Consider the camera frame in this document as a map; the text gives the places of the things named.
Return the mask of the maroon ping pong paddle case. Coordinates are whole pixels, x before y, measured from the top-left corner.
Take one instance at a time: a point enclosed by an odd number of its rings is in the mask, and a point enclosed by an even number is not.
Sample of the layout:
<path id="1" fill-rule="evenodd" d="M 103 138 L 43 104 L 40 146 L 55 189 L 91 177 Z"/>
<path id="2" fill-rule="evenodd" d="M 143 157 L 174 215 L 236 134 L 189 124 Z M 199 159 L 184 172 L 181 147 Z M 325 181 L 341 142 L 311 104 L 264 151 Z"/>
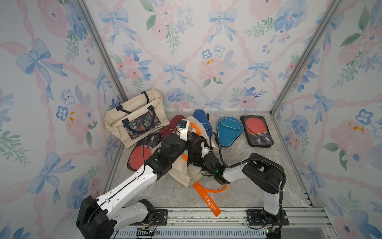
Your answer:
<path id="1" fill-rule="evenodd" d="M 173 133 L 178 125 L 179 120 L 184 120 L 185 117 L 183 115 L 176 115 L 171 120 L 170 123 L 159 130 L 159 134 L 161 135 L 161 138 L 164 139 L 168 134 Z"/>

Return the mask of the cream canvas bag orange handles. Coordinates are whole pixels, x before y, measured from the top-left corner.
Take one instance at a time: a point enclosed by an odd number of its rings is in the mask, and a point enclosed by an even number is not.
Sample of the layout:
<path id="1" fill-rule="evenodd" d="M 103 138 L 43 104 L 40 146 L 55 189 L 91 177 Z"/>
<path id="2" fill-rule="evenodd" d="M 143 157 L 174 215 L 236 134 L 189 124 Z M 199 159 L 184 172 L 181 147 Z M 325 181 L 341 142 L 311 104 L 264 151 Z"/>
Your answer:
<path id="1" fill-rule="evenodd" d="M 194 116 L 189 116 L 186 118 L 190 120 L 191 129 L 189 132 L 196 132 L 197 135 L 203 136 L 206 138 L 207 132 L 204 129 L 201 122 L 199 122 Z M 172 164 L 172 169 L 168 172 L 176 181 L 184 185 L 185 187 L 191 187 L 193 184 L 194 189 L 200 195 L 200 197 L 204 200 L 204 202 L 208 205 L 212 213 L 217 217 L 221 213 L 221 209 L 211 198 L 209 193 L 220 193 L 226 190 L 227 185 L 225 185 L 221 189 L 212 190 L 203 187 L 198 180 L 202 178 L 202 174 L 200 173 L 200 167 L 192 166 L 191 164 L 188 166 L 188 152 L 183 153 L 178 159 Z"/>

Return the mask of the teal ping pong paddle case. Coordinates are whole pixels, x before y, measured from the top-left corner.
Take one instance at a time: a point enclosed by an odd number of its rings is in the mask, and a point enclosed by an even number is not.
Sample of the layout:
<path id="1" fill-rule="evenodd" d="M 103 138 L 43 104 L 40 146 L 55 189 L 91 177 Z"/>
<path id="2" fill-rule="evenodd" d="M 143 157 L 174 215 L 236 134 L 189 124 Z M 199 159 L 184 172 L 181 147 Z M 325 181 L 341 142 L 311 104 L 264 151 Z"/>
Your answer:
<path id="1" fill-rule="evenodd" d="M 217 122 L 219 144 L 222 147 L 230 147 L 243 132 L 244 126 L 237 118 L 222 117 Z"/>

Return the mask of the blue ping pong paddle case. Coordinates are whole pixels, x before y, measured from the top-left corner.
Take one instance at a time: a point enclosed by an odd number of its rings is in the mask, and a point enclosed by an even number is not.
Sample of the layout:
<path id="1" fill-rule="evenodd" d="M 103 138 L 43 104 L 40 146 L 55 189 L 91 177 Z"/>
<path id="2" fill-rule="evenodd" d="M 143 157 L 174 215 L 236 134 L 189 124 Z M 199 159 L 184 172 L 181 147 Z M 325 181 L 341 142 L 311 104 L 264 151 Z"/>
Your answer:
<path id="1" fill-rule="evenodd" d="M 202 124 L 207 133 L 207 136 L 210 136 L 212 133 L 212 126 L 209 121 L 209 114 L 203 110 L 195 110 L 193 117 Z"/>

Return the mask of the cream canvas bag navy handles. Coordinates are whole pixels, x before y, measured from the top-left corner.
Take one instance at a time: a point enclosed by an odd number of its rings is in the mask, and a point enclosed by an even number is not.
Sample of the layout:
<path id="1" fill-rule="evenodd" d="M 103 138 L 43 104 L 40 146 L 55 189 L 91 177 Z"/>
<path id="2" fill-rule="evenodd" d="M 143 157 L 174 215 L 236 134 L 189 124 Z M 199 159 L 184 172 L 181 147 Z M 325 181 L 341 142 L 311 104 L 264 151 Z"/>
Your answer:
<path id="1" fill-rule="evenodd" d="M 106 129 L 126 148 L 142 140 L 158 127 L 167 126 L 162 94 L 153 89 L 106 112 Z"/>

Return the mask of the black case red paddle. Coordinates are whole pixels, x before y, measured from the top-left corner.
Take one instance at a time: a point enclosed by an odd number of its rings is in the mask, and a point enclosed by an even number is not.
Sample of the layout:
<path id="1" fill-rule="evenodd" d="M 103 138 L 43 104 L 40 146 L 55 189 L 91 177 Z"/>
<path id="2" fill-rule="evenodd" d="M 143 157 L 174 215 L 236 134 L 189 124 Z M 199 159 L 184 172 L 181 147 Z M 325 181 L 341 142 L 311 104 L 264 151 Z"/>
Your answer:
<path id="1" fill-rule="evenodd" d="M 274 144 L 268 125 L 262 116 L 241 116 L 247 142 L 251 147 L 269 148 Z"/>

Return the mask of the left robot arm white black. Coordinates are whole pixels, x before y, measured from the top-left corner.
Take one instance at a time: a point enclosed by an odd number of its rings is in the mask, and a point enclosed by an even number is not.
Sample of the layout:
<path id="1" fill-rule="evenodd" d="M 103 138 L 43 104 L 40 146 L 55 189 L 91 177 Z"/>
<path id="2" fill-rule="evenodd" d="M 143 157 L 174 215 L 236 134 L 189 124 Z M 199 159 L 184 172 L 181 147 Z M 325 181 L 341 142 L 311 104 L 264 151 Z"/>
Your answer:
<path id="1" fill-rule="evenodd" d="M 142 200 L 132 208 L 123 206 L 140 191 L 167 174 L 173 163 L 185 150 L 190 149 L 197 134 L 188 133 L 185 140 L 171 133 L 144 164 L 124 182 L 97 198 L 88 196 L 80 206 L 76 226 L 85 239 L 108 239 L 114 231 L 130 224 L 150 223 L 149 214 L 155 209 Z"/>

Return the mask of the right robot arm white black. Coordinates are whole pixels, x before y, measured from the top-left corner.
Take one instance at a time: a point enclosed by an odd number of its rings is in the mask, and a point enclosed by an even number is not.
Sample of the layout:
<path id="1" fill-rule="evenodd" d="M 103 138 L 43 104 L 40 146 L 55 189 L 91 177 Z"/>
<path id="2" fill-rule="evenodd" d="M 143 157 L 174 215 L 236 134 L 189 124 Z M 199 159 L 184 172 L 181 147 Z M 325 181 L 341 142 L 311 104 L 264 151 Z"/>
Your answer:
<path id="1" fill-rule="evenodd" d="M 227 166 L 213 152 L 212 142 L 189 133 L 187 136 L 188 164 L 200 167 L 221 185 L 236 180 L 250 179 L 263 190 L 265 215 L 282 216 L 283 193 L 287 182 L 282 166 L 257 154 L 252 153 L 248 159 Z"/>

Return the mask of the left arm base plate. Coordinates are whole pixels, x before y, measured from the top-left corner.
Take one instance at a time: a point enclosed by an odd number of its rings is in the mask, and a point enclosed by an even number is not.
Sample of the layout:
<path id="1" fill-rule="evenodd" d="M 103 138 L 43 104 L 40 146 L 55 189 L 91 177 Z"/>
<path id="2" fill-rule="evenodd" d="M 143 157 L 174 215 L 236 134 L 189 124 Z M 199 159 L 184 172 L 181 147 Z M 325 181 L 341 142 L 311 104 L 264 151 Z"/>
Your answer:
<path id="1" fill-rule="evenodd" d="M 131 224 L 131 226 L 166 226 L 168 221 L 167 209 L 155 209 L 149 211 L 148 215 L 142 222 Z"/>

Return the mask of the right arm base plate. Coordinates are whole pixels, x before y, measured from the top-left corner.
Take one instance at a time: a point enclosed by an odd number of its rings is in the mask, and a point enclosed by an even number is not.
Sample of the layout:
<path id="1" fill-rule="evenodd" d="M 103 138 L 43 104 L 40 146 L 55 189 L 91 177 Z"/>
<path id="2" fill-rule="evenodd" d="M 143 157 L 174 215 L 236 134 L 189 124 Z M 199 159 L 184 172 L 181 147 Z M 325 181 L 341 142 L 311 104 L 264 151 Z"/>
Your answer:
<path id="1" fill-rule="evenodd" d="M 278 213 L 276 216 L 265 212 L 263 209 L 247 209 L 246 210 L 247 221 L 250 226 L 263 226 L 267 223 L 267 226 L 289 226 L 288 216 L 285 210 Z"/>

